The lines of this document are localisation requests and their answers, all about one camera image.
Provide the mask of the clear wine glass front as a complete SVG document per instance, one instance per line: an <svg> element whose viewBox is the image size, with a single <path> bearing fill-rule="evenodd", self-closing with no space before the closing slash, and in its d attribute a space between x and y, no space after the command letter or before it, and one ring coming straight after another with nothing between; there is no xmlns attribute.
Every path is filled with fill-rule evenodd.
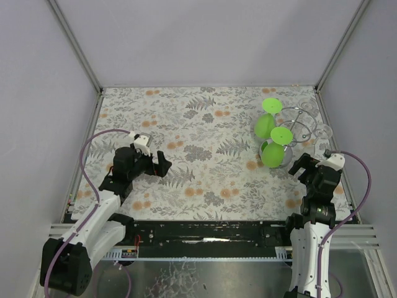
<svg viewBox="0 0 397 298"><path fill-rule="evenodd" d="M311 156L315 156L315 151L316 151L316 144L321 141L321 140L329 140L332 135L333 131L330 126L324 124L324 123L317 123L314 124L314 126L311 129L311 144L308 146L308 151Z"/></svg>

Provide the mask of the clear wine glass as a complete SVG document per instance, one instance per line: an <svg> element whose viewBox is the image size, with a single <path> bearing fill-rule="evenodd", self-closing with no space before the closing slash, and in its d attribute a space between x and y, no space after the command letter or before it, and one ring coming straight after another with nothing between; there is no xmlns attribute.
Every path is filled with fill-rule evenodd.
<svg viewBox="0 0 397 298"><path fill-rule="evenodd" d="M317 103L314 98L303 98L299 100L298 106L300 109L309 113L314 112L317 109Z"/></svg>
<svg viewBox="0 0 397 298"><path fill-rule="evenodd" d="M332 135L333 131L330 126L324 124L324 123L317 123L314 124L314 126L311 129L311 144L308 146L308 151L311 156L315 156L315 151L316 151L316 144L321 141L321 140L329 140Z"/></svg>

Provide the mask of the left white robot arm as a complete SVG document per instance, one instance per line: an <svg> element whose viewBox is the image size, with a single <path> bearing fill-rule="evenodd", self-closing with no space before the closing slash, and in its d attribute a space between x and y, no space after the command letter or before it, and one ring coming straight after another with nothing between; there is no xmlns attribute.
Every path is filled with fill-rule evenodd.
<svg viewBox="0 0 397 298"><path fill-rule="evenodd" d="M42 251L40 285L45 296L56 289L80 296L88 287L96 264L126 235L126 226L112 220L142 174L165 177L172 163L162 151L145 155L134 145L115 151L113 165L95 192L97 200L83 217L59 238L49 238Z"/></svg>

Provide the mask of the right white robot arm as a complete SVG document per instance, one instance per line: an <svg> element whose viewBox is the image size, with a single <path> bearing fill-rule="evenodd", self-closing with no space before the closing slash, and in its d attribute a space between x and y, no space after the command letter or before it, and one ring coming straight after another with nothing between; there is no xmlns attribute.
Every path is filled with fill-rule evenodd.
<svg viewBox="0 0 397 298"><path fill-rule="evenodd" d="M306 187L300 213L286 219L292 243L292 278L285 297L331 297L329 288L329 249L336 226L336 210L331 202L341 180L345 158L327 153L319 161L304 153L288 173L303 172L298 180Z"/></svg>

